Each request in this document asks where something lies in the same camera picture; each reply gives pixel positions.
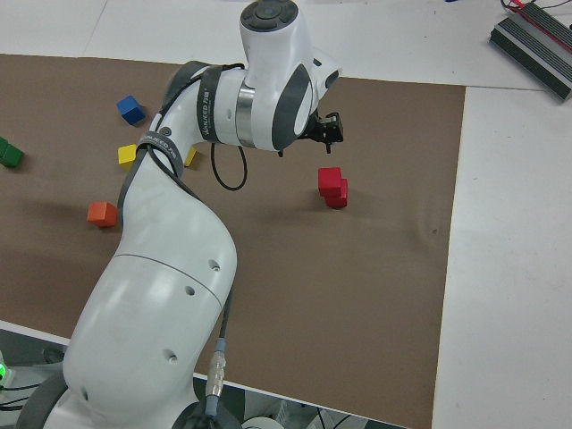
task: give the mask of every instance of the orange cube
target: orange cube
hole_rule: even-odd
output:
[[[88,209],[88,222],[99,228],[117,224],[117,207],[107,201],[91,203]]]

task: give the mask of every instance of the white robotic arm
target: white robotic arm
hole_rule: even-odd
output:
[[[181,155],[203,140],[279,153],[298,138],[341,141],[339,117],[317,115],[340,67],[312,49],[298,7],[260,0],[240,21],[247,70],[192,62],[173,77],[123,186],[121,243],[71,337],[65,384],[40,387],[17,428],[176,427],[197,402],[192,374],[237,264],[223,223],[181,185]]]

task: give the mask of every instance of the blue cube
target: blue cube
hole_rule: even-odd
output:
[[[143,109],[133,96],[126,96],[123,100],[118,101],[117,109],[129,125],[135,125],[137,122],[145,119]]]

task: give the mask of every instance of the red block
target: red block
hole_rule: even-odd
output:
[[[339,197],[325,197],[325,204],[330,208],[342,208],[348,205],[348,180],[341,179],[341,194]]]
[[[341,196],[341,168],[329,167],[318,169],[318,189],[322,197]]]
[[[99,228],[115,226],[117,223],[117,207],[106,201],[91,203],[88,209],[88,222]]]

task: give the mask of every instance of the yellow cube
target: yellow cube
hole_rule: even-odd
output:
[[[117,148],[117,160],[119,165],[129,171],[135,161],[137,145],[121,146]]]
[[[197,150],[195,149],[194,146],[191,149],[189,149],[189,154],[187,155],[187,159],[185,159],[185,167],[188,167],[190,163],[193,162],[193,158],[195,157],[196,154]]]

